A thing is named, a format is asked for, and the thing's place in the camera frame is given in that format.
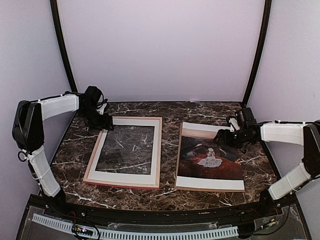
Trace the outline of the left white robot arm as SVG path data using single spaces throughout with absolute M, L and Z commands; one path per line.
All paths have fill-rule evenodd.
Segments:
M 108 114 L 109 103 L 95 86 L 89 86 L 84 93 L 65 92 L 38 100 L 22 100 L 18 103 L 12 137 L 20 149 L 19 160 L 27 162 L 30 172 L 40 190 L 47 197 L 64 196 L 54 177 L 45 154 L 45 133 L 43 122 L 65 113 L 77 112 L 90 129 L 112 131 L 113 118 Z

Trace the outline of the clear acrylic sheet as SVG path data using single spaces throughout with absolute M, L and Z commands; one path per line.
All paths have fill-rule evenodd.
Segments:
M 154 129 L 153 126 L 115 125 L 104 140 L 95 170 L 150 175 Z

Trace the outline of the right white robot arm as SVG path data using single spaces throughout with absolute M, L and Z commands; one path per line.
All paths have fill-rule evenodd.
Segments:
M 255 213 L 266 217 L 275 208 L 275 200 L 297 192 L 302 186 L 320 176 L 320 122 L 249 121 L 238 127 L 218 130 L 213 141 L 218 145 L 242 148 L 244 144 L 265 143 L 272 156 L 288 160 L 292 167 L 267 189 L 267 195 L 255 205 Z

